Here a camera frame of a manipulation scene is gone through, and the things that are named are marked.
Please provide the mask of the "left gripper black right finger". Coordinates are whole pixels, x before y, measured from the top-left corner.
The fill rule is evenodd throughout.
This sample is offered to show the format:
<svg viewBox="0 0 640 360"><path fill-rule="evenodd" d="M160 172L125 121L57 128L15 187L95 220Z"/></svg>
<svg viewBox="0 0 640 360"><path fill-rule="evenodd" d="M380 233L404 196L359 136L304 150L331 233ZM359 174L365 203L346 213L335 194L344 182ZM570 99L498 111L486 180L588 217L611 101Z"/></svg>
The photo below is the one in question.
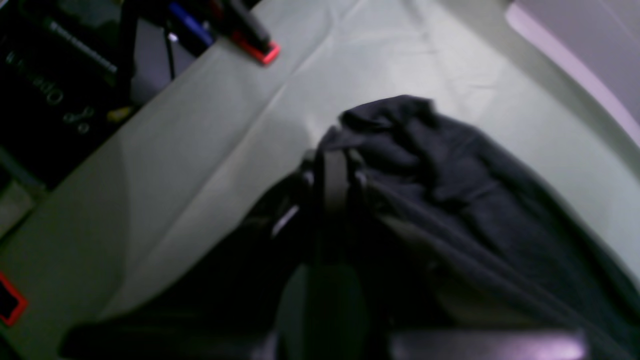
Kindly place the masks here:
<svg viewBox="0 0 640 360"><path fill-rule="evenodd" d="M320 266L355 279L367 259L368 235L357 171L346 150L320 153Z"/></svg>

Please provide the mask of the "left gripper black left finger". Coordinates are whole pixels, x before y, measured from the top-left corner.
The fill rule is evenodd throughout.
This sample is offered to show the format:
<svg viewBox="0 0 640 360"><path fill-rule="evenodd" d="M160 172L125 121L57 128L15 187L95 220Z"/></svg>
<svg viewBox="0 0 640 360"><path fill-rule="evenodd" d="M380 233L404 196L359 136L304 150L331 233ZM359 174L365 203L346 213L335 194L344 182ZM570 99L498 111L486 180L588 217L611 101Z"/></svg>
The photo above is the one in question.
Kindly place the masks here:
<svg viewBox="0 0 640 360"><path fill-rule="evenodd" d="M313 169L303 166L269 189L220 243L227 261L220 305L227 321L274 319L311 248L316 180Z"/></svg>

